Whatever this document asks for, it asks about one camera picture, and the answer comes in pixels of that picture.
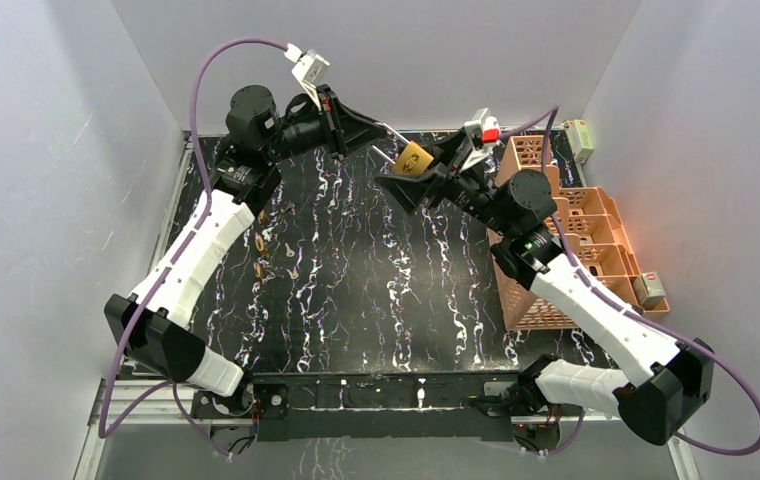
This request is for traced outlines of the large brass padlock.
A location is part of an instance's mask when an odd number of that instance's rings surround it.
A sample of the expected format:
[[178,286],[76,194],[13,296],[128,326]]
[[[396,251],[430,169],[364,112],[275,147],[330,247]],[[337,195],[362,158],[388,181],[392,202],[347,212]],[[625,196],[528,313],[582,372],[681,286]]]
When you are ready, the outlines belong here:
[[391,165],[392,173],[400,175],[415,175],[424,173],[429,169],[434,161],[434,157],[422,146],[410,141],[402,133],[393,129],[386,123],[376,122],[376,125],[404,143],[404,148],[398,154],[396,159],[392,159],[378,147],[372,146],[372,149]]

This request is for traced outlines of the silver key pair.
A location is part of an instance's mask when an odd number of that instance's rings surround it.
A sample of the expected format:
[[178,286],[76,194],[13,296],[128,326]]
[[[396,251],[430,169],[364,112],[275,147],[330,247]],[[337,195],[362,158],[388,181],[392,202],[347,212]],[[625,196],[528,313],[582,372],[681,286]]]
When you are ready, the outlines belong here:
[[282,216],[286,215],[295,215],[296,214],[296,205],[293,203],[289,203],[285,207],[280,209],[280,214]]

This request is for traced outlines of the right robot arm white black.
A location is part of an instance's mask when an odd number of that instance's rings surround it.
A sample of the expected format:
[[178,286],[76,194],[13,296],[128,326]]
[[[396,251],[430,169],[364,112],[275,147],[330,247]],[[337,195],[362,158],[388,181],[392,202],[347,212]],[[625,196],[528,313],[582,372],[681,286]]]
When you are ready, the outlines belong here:
[[704,344],[637,320],[633,306],[593,276],[547,225],[557,210],[547,176],[520,169],[489,180],[476,148],[455,134],[426,152],[401,154],[377,184],[407,213],[449,201],[499,236],[490,248],[503,274],[568,316],[616,361],[613,369],[544,355],[496,396],[476,399],[488,415],[546,413],[569,404],[621,419],[641,439],[666,443],[709,398],[713,365]]

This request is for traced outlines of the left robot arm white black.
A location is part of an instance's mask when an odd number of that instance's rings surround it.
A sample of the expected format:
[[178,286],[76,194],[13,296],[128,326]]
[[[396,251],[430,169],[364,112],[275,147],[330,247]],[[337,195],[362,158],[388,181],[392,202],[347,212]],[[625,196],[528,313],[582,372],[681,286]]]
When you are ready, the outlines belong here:
[[244,370],[188,330],[209,278],[256,221],[282,180],[279,163],[321,147],[335,159],[386,135],[381,123],[346,107],[328,85],[295,96],[280,114],[261,85],[236,91],[227,134],[214,155],[212,191],[203,193],[175,242],[133,291],[104,307],[123,355],[175,383],[216,394],[231,416],[255,400]]

